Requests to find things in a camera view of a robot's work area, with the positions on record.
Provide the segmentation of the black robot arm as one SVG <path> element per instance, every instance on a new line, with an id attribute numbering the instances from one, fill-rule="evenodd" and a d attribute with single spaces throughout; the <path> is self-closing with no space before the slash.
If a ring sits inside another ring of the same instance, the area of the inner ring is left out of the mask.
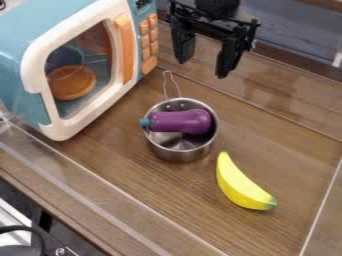
<path id="1" fill-rule="evenodd" d="M 222 43 L 215 75 L 227 77 L 246 51 L 255 47 L 259 19 L 239 8 L 240 0 L 169 0 L 169 27 L 173 55 L 184 64 L 195 54 L 196 36 Z"/>

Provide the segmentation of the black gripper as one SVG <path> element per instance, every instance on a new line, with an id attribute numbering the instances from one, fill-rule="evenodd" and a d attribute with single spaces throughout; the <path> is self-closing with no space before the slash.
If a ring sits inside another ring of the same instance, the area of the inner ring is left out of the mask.
<path id="1" fill-rule="evenodd" d="M 169 25 L 173 55 L 180 64 L 193 56 L 196 34 L 216 40 L 227 37 L 215 68 L 216 77 L 223 79 L 236 68 L 244 51 L 243 42 L 234 37 L 251 43 L 260 21 L 242 10 L 240 0 L 169 0 Z"/>

